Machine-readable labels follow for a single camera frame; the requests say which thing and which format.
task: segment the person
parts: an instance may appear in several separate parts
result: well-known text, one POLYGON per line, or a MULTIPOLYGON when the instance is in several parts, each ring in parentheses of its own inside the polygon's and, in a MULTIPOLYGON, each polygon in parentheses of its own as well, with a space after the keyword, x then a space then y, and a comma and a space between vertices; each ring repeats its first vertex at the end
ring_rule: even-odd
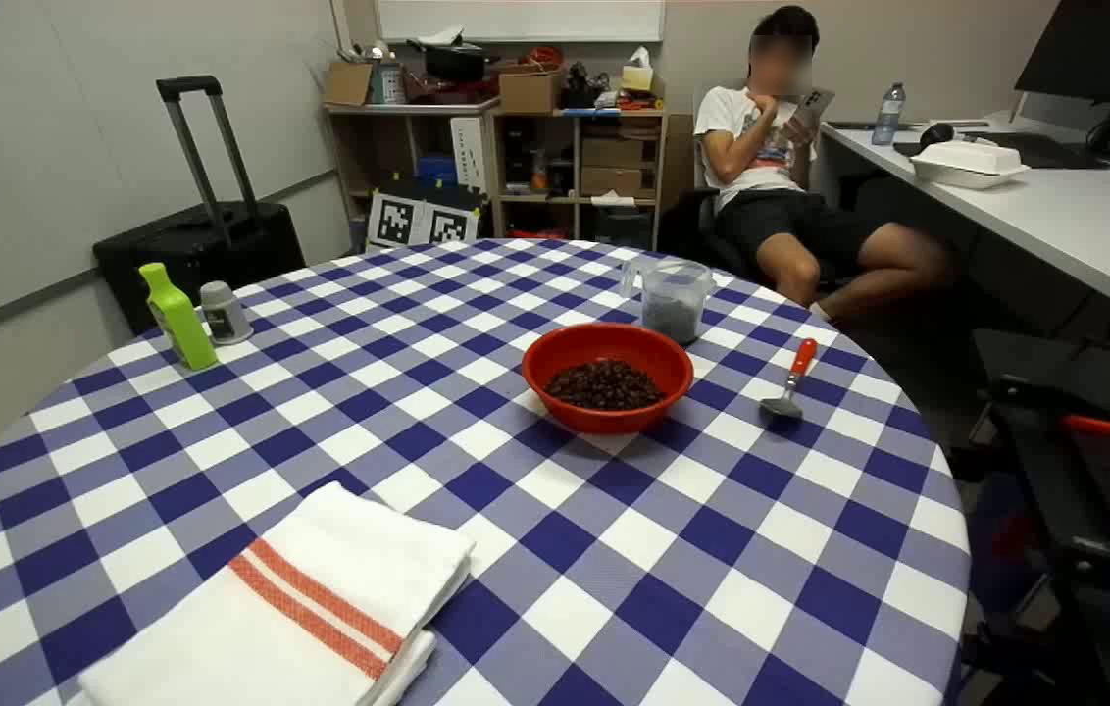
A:
MULTIPOLYGON (((754 35, 807 35, 811 13, 788 3, 754 35)), ((825 209, 805 193, 811 175, 817 127, 775 123, 780 98, 750 86, 715 86, 695 123, 703 174, 715 196, 715 226, 703 250, 736 275, 762 275, 788 302, 825 318, 856 318, 948 282, 948 254, 924 233, 899 220, 869 225, 825 209)))

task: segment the folded napkin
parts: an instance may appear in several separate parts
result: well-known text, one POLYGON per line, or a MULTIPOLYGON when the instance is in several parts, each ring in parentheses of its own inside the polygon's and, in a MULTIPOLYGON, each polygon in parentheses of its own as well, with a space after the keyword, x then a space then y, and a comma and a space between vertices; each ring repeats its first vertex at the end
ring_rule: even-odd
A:
POLYGON ((157 622, 82 671, 77 703, 396 703, 472 540, 323 485, 157 622))

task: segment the rolling luggage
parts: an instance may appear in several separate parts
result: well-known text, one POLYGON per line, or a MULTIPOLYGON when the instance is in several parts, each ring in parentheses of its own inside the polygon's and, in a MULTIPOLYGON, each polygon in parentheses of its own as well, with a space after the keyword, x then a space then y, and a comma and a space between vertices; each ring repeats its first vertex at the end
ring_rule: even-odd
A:
POLYGON ((192 294, 192 302, 208 277, 247 288, 247 282, 259 282, 259 277, 272 277, 272 275, 284 275, 306 263, 295 241, 285 203, 252 196, 240 140, 237 140, 230 118, 222 105, 222 86, 212 74, 192 74, 192 80, 161 80, 157 91, 166 98, 166 110, 192 163, 203 203, 93 242, 98 271, 108 282, 120 305, 120 318, 133 333, 145 333, 157 326, 145 305, 149 292, 136 275, 140 263, 152 263, 152 259, 166 263, 167 277, 186 294, 192 294), (208 93, 222 144, 230 152, 244 199, 222 199, 222 203, 216 199, 201 150, 192 140, 189 118, 179 110, 186 93, 208 93))

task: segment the keyboard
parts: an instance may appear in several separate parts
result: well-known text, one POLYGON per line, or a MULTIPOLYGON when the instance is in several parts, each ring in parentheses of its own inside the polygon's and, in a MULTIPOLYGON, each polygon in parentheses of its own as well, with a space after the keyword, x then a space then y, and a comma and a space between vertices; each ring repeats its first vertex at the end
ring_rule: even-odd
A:
POLYGON ((1043 132, 969 132, 969 137, 1018 150, 1018 162, 1026 167, 1105 167, 1105 162, 1090 156, 1081 144, 1067 144, 1043 132))

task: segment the cable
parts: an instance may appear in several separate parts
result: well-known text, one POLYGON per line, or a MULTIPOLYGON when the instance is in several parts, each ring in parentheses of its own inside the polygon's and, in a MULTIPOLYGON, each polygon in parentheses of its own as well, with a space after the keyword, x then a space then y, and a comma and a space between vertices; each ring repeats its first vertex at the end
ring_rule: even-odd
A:
POLYGON ((339 59, 345 59, 340 9, 333 0, 324 0, 324 3, 328 3, 328 24, 333 24, 333 52, 339 52, 339 59))

